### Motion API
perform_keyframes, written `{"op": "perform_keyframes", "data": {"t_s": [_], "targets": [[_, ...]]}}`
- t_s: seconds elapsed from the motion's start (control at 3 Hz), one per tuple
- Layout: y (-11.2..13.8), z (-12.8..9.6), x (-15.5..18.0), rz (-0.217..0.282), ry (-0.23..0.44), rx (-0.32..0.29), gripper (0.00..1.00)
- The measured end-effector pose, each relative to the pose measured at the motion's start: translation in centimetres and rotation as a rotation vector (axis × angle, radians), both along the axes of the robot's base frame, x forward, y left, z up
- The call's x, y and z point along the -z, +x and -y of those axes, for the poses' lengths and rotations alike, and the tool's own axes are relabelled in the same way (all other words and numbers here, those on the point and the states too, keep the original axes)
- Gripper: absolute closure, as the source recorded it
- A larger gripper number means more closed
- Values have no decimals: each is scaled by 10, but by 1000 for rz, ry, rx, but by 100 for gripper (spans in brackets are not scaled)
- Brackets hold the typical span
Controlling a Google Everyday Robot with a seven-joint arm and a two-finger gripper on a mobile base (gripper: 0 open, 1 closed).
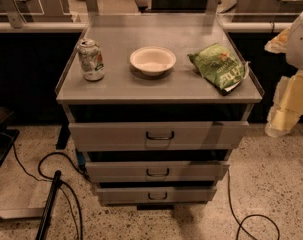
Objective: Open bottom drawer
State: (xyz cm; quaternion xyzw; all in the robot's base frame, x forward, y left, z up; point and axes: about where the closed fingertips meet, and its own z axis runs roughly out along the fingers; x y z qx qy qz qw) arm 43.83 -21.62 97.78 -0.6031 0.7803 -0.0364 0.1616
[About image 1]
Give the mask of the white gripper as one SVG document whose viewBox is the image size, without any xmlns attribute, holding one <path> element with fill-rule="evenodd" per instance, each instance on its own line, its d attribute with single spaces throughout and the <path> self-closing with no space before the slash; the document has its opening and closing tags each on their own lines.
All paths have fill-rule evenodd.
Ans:
<svg viewBox="0 0 303 240">
<path fill-rule="evenodd" d="M 290 28 L 281 31 L 267 42 L 264 49 L 274 54 L 286 53 L 289 31 Z M 302 115 L 303 69 L 299 69 L 292 77 L 282 76 L 277 83 L 265 133 L 273 138 L 283 137 L 291 132 Z"/>
</svg>

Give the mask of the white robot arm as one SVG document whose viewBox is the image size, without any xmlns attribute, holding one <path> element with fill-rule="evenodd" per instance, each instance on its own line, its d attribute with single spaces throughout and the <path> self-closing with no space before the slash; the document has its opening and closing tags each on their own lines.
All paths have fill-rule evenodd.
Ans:
<svg viewBox="0 0 303 240">
<path fill-rule="evenodd" d="M 276 86 L 265 133 L 282 137 L 291 132 L 303 115 L 303 11 L 292 25 L 265 45 L 271 53 L 284 53 L 286 62 L 298 69 L 290 78 L 282 76 Z"/>
</svg>

